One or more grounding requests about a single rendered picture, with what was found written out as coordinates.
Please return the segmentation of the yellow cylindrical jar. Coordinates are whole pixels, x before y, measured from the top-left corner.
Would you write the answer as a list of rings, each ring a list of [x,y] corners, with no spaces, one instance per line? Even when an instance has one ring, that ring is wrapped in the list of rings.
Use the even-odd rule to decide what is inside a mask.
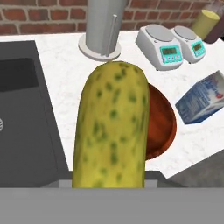
[[[203,9],[195,19],[191,29],[197,36],[204,40],[220,19],[221,17],[217,13]]]

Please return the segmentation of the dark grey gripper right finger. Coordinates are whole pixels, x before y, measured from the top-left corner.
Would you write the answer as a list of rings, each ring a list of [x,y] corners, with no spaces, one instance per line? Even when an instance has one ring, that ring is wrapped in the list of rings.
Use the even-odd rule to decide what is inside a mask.
[[[183,185],[167,179],[160,171],[146,171],[144,186],[147,188],[184,188]]]

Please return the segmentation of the dark brown bottle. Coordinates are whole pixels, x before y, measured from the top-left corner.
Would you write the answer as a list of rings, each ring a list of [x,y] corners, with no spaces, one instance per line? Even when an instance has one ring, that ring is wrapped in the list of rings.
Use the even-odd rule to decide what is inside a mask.
[[[206,17],[206,34],[203,41],[207,44],[215,43],[224,32],[224,0],[213,0],[203,10]]]

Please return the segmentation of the brown wooden bowl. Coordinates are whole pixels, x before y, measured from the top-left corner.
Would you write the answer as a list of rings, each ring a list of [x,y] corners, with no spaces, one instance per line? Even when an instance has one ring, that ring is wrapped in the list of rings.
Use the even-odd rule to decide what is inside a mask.
[[[153,85],[150,90],[150,118],[146,159],[161,156],[172,145],[177,132],[177,121],[172,105]]]

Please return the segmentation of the grey metal tap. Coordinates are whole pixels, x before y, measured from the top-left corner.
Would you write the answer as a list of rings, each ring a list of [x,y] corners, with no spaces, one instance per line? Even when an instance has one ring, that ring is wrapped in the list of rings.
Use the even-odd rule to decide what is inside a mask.
[[[117,59],[121,54],[118,36],[128,0],[87,0],[86,33],[80,37],[80,51],[96,61]]]

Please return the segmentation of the white kitchen scale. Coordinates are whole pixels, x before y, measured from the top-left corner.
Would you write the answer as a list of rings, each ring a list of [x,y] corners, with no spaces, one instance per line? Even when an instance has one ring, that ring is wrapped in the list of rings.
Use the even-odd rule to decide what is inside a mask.
[[[183,57],[189,64],[195,64],[205,57],[206,49],[203,41],[190,28],[177,25],[171,32],[179,41]]]
[[[174,70],[183,63],[179,41],[168,28],[160,24],[141,27],[136,45],[158,71]]]

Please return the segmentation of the dark grey sink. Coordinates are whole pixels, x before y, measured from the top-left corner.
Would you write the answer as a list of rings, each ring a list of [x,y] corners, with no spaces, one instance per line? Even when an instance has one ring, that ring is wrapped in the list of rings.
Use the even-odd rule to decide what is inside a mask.
[[[0,187],[58,187],[69,177],[36,43],[0,42]]]

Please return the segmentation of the yellow-green spotted cucumber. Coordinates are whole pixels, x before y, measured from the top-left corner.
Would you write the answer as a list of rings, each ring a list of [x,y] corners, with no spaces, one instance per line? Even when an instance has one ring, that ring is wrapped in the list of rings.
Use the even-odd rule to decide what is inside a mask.
[[[81,92],[73,187],[144,186],[150,93],[142,69],[124,61],[98,66]]]

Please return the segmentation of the blue and white milk carton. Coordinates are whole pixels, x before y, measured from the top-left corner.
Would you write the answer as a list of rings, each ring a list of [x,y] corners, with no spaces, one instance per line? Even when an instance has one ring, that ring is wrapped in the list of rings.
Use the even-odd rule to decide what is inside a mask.
[[[218,70],[199,80],[175,106],[184,124],[203,122],[224,107],[224,74]]]

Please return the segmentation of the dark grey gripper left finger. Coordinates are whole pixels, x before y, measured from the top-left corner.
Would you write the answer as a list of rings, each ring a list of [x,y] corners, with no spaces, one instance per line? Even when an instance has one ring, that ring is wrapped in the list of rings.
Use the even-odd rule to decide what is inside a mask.
[[[72,173],[70,171],[60,171],[54,173],[43,182],[42,188],[71,188]]]

